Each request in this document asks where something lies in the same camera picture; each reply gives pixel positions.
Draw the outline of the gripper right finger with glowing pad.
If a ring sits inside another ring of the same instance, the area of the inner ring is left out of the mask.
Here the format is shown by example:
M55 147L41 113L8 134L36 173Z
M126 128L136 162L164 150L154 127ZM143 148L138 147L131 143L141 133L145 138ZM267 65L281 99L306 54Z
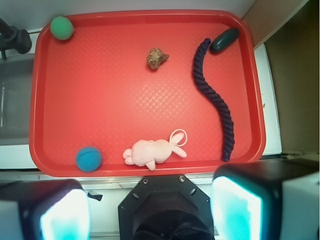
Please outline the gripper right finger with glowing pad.
M317 240L320 164L299 158L222 165L210 207L223 240Z

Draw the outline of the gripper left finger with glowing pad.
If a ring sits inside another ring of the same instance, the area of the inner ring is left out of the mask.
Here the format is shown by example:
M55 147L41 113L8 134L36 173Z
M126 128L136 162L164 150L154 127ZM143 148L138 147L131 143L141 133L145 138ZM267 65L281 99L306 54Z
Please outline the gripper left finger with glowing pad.
M2 240L88 240L89 198L75 179L0 186Z

